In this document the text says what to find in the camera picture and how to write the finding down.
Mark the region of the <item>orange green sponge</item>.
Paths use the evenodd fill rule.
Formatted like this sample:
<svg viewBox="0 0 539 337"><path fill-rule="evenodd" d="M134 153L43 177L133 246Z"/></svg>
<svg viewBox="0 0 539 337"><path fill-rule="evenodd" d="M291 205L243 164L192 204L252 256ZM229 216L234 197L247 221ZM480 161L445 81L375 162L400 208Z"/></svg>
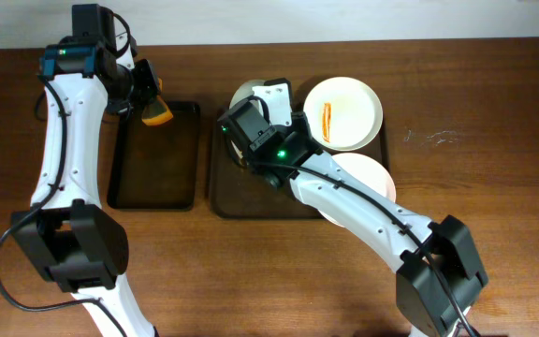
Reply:
<svg viewBox="0 0 539 337"><path fill-rule="evenodd" d="M141 121L147 126L159 126L173 119L174 115L168 104L161 96L163 80L157 79L158 90L152 95L151 100L146 104L141 113Z"/></svg>

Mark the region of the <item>white plate with ketchup streak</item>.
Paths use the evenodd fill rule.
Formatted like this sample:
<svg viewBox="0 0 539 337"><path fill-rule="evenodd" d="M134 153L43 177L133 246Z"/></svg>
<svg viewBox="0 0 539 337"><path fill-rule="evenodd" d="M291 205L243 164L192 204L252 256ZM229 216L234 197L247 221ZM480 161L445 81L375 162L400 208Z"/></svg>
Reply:
<svg viewBox="0 0 539 337"><path fill-rule="evenodd" d="M264 80L250 80L242 84L239 87L239 89L236 91L236 93L232 96L229 107L232 108L238 102L243 100L245 97L252 95L254 93L253 88L255 86L263 85L264 83L265 83ZM228 143L228 152L230 153L232 159L235 161L237 165L241 167L245 166L242 152L233 141L230 141Z"/></svg>

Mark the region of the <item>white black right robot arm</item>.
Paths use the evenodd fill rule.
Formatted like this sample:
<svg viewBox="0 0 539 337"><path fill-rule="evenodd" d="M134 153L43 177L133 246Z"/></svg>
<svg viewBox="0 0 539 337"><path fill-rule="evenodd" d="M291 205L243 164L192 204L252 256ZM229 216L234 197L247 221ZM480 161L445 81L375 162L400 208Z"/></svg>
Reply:
<svg viewBox="0 0 539 337"><path fill-rule="evenodd" d="M326 213L384 260L412 335L477 335L466 314L488 276L468 227L452 215L435 223L371 190L320 149L306 124L281 131L270 102L289 93L288 81L278 79L248 81L234 94L234 107L246 109L241 149L248 167L287 184L296 200Z"/></svg>

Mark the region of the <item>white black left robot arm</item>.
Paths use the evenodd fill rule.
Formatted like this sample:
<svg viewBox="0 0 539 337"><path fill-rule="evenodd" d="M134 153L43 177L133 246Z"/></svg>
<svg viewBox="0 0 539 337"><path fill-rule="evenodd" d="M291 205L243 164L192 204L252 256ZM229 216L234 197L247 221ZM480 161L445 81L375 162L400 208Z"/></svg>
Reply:
<svg viewBox="0 0 539 337"><path fill-rule="evenodd" d="M104 336L155 336L126 275L124 228L101 208L98 142L105 113L124 114L160 94L136 43L50 45L38 76L48 104L40 177L26 212L15 212L13 237L47 282L72 295Z"/></svg>

